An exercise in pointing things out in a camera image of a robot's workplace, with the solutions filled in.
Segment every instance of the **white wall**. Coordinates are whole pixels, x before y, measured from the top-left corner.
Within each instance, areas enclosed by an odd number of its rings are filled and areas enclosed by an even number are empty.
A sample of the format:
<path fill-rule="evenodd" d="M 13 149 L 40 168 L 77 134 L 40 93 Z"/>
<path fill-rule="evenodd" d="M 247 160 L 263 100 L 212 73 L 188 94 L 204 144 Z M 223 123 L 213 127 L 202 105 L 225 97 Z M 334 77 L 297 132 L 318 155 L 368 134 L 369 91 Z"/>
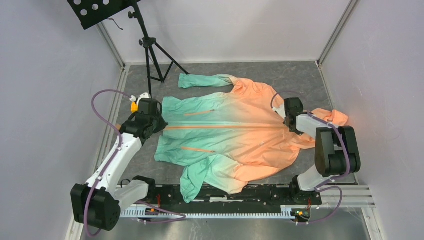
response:
<path fill-rule="evenodd" d="M 317 60 L 349 0 L 143 0 L 147 31 L 179 62 Z M 145 63 L 132 7 L 106 27 L 126 62 Z M 160 62 L 169 62 L 158 54 Z"/>
<path fill-rule="evenodd" d="M 424 234 L 424 2 L 362 0 L 323 64 L 388 240 Z"/>
<path fill-rule="evenodd" d="M 91 96 L 120 70 L 65 0 L 0 1 L 0 43 L 0 239 L 63 239 L 105 127 Z"/>

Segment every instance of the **tripod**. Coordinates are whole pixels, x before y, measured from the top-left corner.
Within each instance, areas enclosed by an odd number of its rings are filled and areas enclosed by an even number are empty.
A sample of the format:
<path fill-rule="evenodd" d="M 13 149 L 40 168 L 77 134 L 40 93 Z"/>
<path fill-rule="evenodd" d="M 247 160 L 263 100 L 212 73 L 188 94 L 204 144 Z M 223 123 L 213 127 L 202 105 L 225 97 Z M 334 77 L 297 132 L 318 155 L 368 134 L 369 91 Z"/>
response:
<path fill-rule="evenodd" d="M 148 93 L 150 94 L 150 97 L 152 96 L 152 79 L 159 81 L 161 83 L 165 82 L 165 79 L 168 76 L 168 73 L 170 72 L 173 64 L 177 65 L 179 69 L 181 69 L 185 74 L 189 74 L 175 59 L 167 53 L 160 45 L 156 42 L 155 37 L 149 37 L 149 34 L 147 33 L 147 29 L 145 26 L 145 21 L 143 20 L 142 13 L 140 12 L 139 5 L 137 4 L 137 0 L 130 0 L 131 5 L 134 8 L 134 12 L 128 12 L 128 17 L 130 19 L 137 19 L 138 24 L 140 24 L 141 30 L 143 31 L 144 37 L 142 40 L 140 39 L 138 43 L 140 46 L 142 46 L 145 49 L 145 55 L 146 55 L 146 66 L 147 66 L 147 81 L 148 81 Z M 159 50 L 162 51 L 163 54 L 165 54 L 170 60 L 171 64 L 168 67 L 168 70 L 165 73 L 165 76 L 162 75 L 161 68 L 159 67 L 158 60 L 156 59 L 155 51 L 153 50 L 153 45 L 155 45 Z M 149 61 L 149 51 L 151 55 L 151 59 L 153 61 L 154 67 L 156 68 L 157 74 L 159 75 L 159 78 L 153 77 L 150 74 L 150 61 Z"/>

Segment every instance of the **orange and teal jacket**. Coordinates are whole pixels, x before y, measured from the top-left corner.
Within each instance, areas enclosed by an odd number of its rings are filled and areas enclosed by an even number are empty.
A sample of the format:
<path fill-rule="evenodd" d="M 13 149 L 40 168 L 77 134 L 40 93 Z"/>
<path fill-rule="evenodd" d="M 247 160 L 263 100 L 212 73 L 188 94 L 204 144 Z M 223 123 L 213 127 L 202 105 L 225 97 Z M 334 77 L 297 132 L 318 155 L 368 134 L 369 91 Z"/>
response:
<path fill-rule="evenodd" d="M 289 132 L 270 102 L 276 91 L 269 85 L 231 75 L 185 75 L 180 88 L 234 85 L 230 93 L 217 92 L 179 100 L 163 99 L 162 116 L 169 123 L 159 138 L 156 161 L 184 166 L 181 194 L 189 203 L 204 183 L 229 194 L 240 193 L 250 181 L 272 176 L 289 167 L 300 149 L 315 140 Z M 284 101 L 277 96 L 275 107 Z M 317 117 L 341 126 L 348 117 L 316 109 Z"/>

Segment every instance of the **orange pocket zipper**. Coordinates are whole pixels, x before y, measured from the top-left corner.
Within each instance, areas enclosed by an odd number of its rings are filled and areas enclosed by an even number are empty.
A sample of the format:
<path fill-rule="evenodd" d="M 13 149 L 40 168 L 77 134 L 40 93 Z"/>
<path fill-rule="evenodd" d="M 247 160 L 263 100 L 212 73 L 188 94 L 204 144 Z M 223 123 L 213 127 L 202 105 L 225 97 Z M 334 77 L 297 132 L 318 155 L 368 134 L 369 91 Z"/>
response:
<path fill-rule="evenodd" d="M 215 112 L 215 109 L 208 110 L 208 111 L 199 111 L 199 112 L 192 112 L 192 113 L 185 113 L 184 116 L 194 116 L 194 115 L 200 115 L 200 114 L 208 114 L 211 112 Z"/>
<path fill-rule="evenodd" d="M 216 152 L 212 150 L 206 150 L 206 149 L 195 148 L 195 147 L 187 147 L 187 146 L 182 146 L 181 149 L 194 151 L 194 152 L 211 153 L 211 154 Z"/>

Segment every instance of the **black music stand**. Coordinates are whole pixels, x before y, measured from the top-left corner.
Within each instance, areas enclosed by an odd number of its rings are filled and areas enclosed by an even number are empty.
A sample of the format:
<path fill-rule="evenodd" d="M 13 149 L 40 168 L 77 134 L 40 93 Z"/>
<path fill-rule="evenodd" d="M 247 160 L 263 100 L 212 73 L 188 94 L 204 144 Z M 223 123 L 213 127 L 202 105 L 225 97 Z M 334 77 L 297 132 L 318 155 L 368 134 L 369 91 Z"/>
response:
<path fill-rule="evenodd" d="M 148 93 L 150 94 L 150 96 L 152 96 L 151 80 L 153 79 L 164 83 L 173 64 L 177 65 L 185 74 L 189 73 L 157 43 L 155 37 L 149 37 L 142 13 L 140 12 L 140 8 L 137 4 L 140 1 L 141 0 L 67 0 L 85 30 L 127 9 L 128 7 L 134 8 L 134 12 L 129 12 L 128 17 L 130 19 L 138 20 L 138 24 L 140 24 L 141 31 L 144 35 L 144 37 L 140 39 L 138 43 L 145 49 Z M 169 65 L 165 76 L 162 75 L 161 68 L 159 67 L 159 63 L 155 55 L 155 51 L 152 47 L 153 45 L 155 45 L 159 50 L 162 51 L 163 54 L 165 54 L 171 60 L 171 64 Z M 149 51 L 159 78 L 151 76 Z"/>

